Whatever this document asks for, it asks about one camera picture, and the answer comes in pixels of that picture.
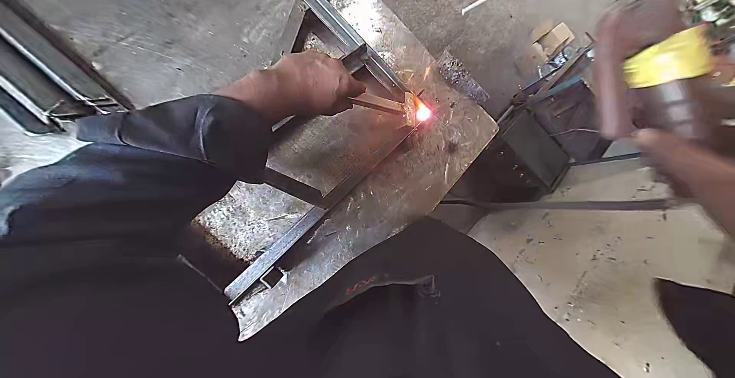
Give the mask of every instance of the concrete floor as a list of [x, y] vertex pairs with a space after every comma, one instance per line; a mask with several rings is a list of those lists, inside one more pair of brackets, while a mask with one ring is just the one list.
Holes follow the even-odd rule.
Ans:
[[[548, 200], [668, 196], [638, 159], [573, 167]], [[546, 313], [625, 378], [710, 376], [657, 306], [653, 278], [733, 289], [732, 243], [698, 206], [661, 212], [503, 211], [468, 233], [494, 251]]]

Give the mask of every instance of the hand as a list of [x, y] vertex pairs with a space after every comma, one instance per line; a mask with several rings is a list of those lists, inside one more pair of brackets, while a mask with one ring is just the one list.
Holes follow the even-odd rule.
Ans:
[[317, 51], [284, 55], [278, 63], [253, 72], [217, 92], [242, 101], [266, 117], [335, 115], [352, 108], [348, 97], [365, 91], [339, 59]]
[[595, 45], [595, 93], [600, 112], [600, 131], [605, 138], [629, 137], [634, 123], [646, 124], [642, 118], [642, 101], [636, 90], [629, 90], [623, 80], [622, 66], [626, 58], [652, 44], [683, 31], [686, 26], [676, 6], [678, 0], [637, 0], [617, 3], [603, 15]]
[[675, 184], [684, 184], [730, 236], [735, 235], [735, 164], [683, 137], [660, 130], [635, 134], [641, 151]]

